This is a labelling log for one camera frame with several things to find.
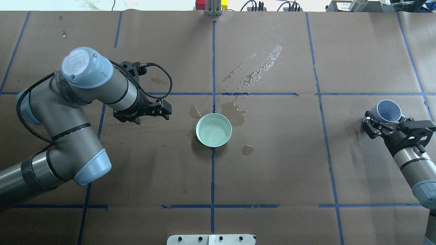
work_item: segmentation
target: metal bracket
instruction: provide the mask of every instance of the metal bracket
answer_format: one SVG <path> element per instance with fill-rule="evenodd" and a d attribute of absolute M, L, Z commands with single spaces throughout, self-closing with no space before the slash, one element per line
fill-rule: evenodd
<path fill-rule="evenodd" d="M 256 235 L 172 235 L 167 245 L 256 245 Z"/>
<path fill-rule="evenodd" d="M 207 16 L 220 16 L 222 14 L 221 0 L 206 0 L 204 14 Z"/>

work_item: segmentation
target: water spill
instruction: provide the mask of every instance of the water spill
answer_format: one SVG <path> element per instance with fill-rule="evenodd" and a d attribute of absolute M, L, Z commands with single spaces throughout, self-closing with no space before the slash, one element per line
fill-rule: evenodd
<path fill-rule="evenodd" d="M 200 112 L 198 111 L 197 107 L 194 104 L 192 104 L 191 108 L 189 109 L 189 115 L 191 115 L 193 118 L 197 118 L 197 119 L 201 118 Z"/>
<path fill-rule="evenodd" d="M 278 43 L 274 50 L 269 54 L 268 58 L 259 65 L 254 72 L 251 74 L 248 74 L 246 77 L 243 78 L 240 83 L 242 83 L 242 88 L 245 88 L 246 86 L 249 86 L 250 84 L 254 84 L 255 82 L 259 81 L 262 77 L 260 74 L 262 72 L 268 71 L 274 64 L 274 61 L 279 57 L 280 52 L 283 49 L 283 45 Z"/>
<path fill-rule="evenodd" d="M 244 116 L 242 115 L 247 111 L 239 110 L 239 105 L 233 102 L 221 105 L 221 114 L 223 114 L 230 121 L 232 126 L 242 126 L 244 123 Z"/>
<path fill-rule="evenodd" d="M 226 82 L 226 81 L 228 81 L 230 78 L 232 78 L 233 77 L 233 74 L 239 69 L 239 68 L 241 68 L 247 61 L 250 61 L 250 60 L 252 60 L 252 59 L 254 59 L 254 57 L 256 56 L 256 53 L 252 53 L 251 55 L 249 55 L 247 58 L 245 58 L 244 59 L 244 61 L 242 61 L 242 62 L 240 62 L 240 63 L 237 63 L 236 64 L 236 68 L 234 68 L 233 69 L 233 71 L 231 71 L 228 75 L 227 75 L 227 77 L 225 77 L 225 79 L 222 81 L 223 83 L 224 82 Z"/>
<path fill-rule="evenodd" d="M 151 82 L 156 84 L 166 84 L 167 82 L 162 81 L 160 78 L 151 78 Z"/>
<path fill-rule="evenodd" d="M 245 145 L 244 148 L 242 149 L 242 154 L 244 156 L 249 156 L 251 155 L 251 153 L 253 153 L 254 148 L 252 146 L 249 145 Z"/>

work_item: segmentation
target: white label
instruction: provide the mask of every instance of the white label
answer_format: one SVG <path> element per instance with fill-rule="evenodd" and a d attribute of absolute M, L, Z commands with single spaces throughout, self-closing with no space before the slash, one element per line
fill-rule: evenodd
<path fill-rule="evenodd" d="M 336 3 L 337 9 L 341 11 L 351 11 L 350 3 Z"/>

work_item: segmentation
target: gray robot arm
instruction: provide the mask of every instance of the gray robot arm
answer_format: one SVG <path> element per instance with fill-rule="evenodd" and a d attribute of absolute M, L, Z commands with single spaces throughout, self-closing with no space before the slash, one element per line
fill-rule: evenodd
<path fill-rule="evenodd" d="M 367 111 L 363 129 L 371 139 L 383 138 L 414 196 L 423 207 L 430 209 L 424 245 L 435 245 L 436 166 L 424 147 L 436 131 L 436 124 L 404 116 L 395 123 L 385 123 Z"/>
<path fill-rule="evenodd" d="M 48 142 L 55 147 L 0 172 L 0 211 L 64 182 L 85 185 L 109 172 L 106 150 L 82 110 L 92 101 L 113 108 L 121 122 L 140 124 L 139 117 L 144 115 L 168 120 L 171 105 L 163 98 L 152 103 L 141 92 L 139 75 L 146 73 L 148 64 L 124 62 L 114 67 L 95 50 L 77 48 L 51 79 L 21 92 L 17 96 L 19 117 L 43 124 L 51 138 Z"/>

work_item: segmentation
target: cable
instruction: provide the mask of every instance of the cable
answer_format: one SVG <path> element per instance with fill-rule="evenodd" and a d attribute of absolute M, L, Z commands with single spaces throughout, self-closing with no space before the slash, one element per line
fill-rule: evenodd
<path fill-rule="evenodd" d="M 280 7 L 277 9 L 277 12 L 280 10 L 280 8 L 284 5 L 284 4 L 289 4 L 289 8 L 288 8 L 288 11 L 291 9 L 291 3 L 290 2 L 284 2 L 284 3 L 282 3 L 282 5 L 280 5 Z"/>
<path fill-rule="evenodd" d="M 170 74 L 165 70 L 165 69 L 163 69 L 160 65 L 158 65 L 158 64 L 156 64 L 156 63 L 145 63 L 145 67 L 149 67 L 149 66 L 156 66 L 156 67 L 158 67 L 159 69 L 161 69 L 167 76 L 168 76 L 168 78 L 170 79 L 170 89 L 168 90 L 168 92 L 165 94 L 165 95 L 163 95 L 163 96 L 160 96 L 160 97 L 158 97 L 158 96 L 153 96 L 153 95 L 151 95 L 151 94 L 149 94 L 149 93 L 147 93 L 147 92 L 145 92 L 144 91 L 144 89 L 141 87 L 141 85 L 138 83 L 138 81 L 132 76 L 132 74 L 130 73 L 130 72 L 128 72 L 124 67 L 122 67 L 121 65 L 119 65 L 118 63 L 116 63 L 116 62 L 114 62 L 114 61 L 111 61 L 111 60 L 109 60 L 113 65 L 115 65 L 116 67 L 118 67 L 118 68 L 120 68 L 124 73 L 125 73 L 125 77 L 126 78 L 131 78 L 132 80 L 133 80 L 133 82 L 135 82 L 135 84 L 138 86 L 138 88 L 139 88 L 139 90 L 143 93 L 143 94 L 145 94 L 145 95 L 147 95 L 148 97 L 150 97 L 150 98 L 153 98 L 153 99 L 163 99 L 163 98 L 166 98 L 168 95 L 170 95 L 170 93 L 171 93 L 171 90 L 173 89 L 173 79 L 171 78 L 171 76 L 170 76 Z"/>
<path fill-rule="evenodd" d="M 282 3 L 282 5 L 280 5 L 280 7 L 277 9 L 277 12 L 280 11 L 280 8 L 286 3 L 289 5 L 288 12 L 290 12 L 290 11 L 299 12 L 300 11 L 300 4 L 297 3 L 296 1 L 285 1 L 285 0 L 278 0 L 278 1 L 283 1 L 284 3 Z"/>
<path fill-rule="evenodd" d="M 52 146 L 54 146 L 54 144 L 52 144 L 52 143 L 48 144 L 48 146 L 44 147 L 44 149 L 42 149 L 38 153 L 36 153 L 35 156 L 40 154 L 40 153 L 43 153 L 44 151 L 46 151 L 48 149 L 50 149 Z"/>
<path fill-rule="evenodd" d="M 252 5 L 252 7 L 251 7 L 251 11 L 254 11 L 254 10 L 257 9 L 257 2 L 254 1 L 254 0 L 249 0 L 248 2 L 246 2 L 246 3 L 244 4 L 244 6 L 242 6 L 241 11 L 244 10 L 244 7 L 245 7 L 249 2 L 251 2 L 251 5 Z"/>
<path fill-rule="evenodd" d="M 45 141 L 45 142 L 47 142 L 47 143 L 49 143 L 49 144 L 54 144 L 54 142 L 51 141 L 51 140 L 49 140 L 49 139 L 47 139 L 46 137 L 42 136 L 41 134 L 39 134 L 39 133 L 36 132 L 35 130 L 33 130 L 33 128 L 31 128 L 31 127 L 29 126 L 29 124 L 26 122 L 26 120 L 24 119 L 23 115 L 21 114 L 21 103 L 23 102 L 23 100 L 24 100 L 24 98 L 26 97 L 26 95 L 27 95 L 28 93 L 30 93 L 30 91 L 32 91 L 32 89 L 34 89 L 36 86 L 40 85 L 40 84 L 43 83 L 45 80 L 51 78 L 51 77 L 54 76 L 54 75 L 55 75 L 55 73 L 53 72 L 53 73 L 51 73 L 50 75 L 47 75 L 45 78 L 43 78 L 43 79 L 39 80 L 38 82 L 34 83 L 34 84 L 33 84 L 32 86 L 30 86 L 29 88 L 27 88 L 27 89 L 23 92 L 23 94 L 18 98 L 18 101 L 17 101 L 17 107 L 16 107 L 16 110 L 17 110 L 17 116 L 18 116 L 18 119 L 20 120 L 21 124 L 23 124 L 23 126 L 24 126 L 27 130 L 29 130 L 30 133 L 32 133 L 33 135 L 35 135 L 35 136 L 38 137 L 39 139 L 41 139 L 41 140 L 43 140 L 43 141 Z"/>

